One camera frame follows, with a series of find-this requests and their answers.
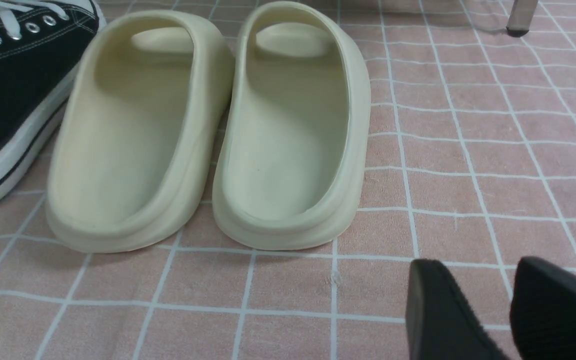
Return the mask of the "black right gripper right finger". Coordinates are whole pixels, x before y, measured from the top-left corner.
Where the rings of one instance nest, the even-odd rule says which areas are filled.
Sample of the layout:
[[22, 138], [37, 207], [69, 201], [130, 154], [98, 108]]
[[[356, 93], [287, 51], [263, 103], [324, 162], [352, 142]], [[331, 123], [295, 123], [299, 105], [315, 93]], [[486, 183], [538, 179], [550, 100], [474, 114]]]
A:
[[519, 260], [510, 330], [524, 360], [576, 360], [576, 276], [548, 260]]

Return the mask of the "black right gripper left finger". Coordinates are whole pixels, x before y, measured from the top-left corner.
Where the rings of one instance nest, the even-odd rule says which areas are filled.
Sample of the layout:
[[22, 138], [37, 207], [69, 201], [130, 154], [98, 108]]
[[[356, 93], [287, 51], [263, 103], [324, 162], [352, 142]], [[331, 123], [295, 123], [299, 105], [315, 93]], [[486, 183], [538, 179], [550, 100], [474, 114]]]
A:
[[507, 360], [441, 261], [410, 262], [406, 333], [411, 360]]

